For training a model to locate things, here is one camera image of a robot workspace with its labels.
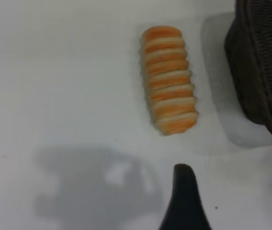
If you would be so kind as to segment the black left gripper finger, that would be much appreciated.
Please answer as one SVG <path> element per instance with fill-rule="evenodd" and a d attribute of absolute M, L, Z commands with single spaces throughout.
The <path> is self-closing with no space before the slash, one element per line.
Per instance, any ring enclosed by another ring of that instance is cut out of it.
<path fill-rule="evenodd" d="M 161 230 L 210 230 L 193 169 L 176 164 L 171 199 L 160 226 Z"/>

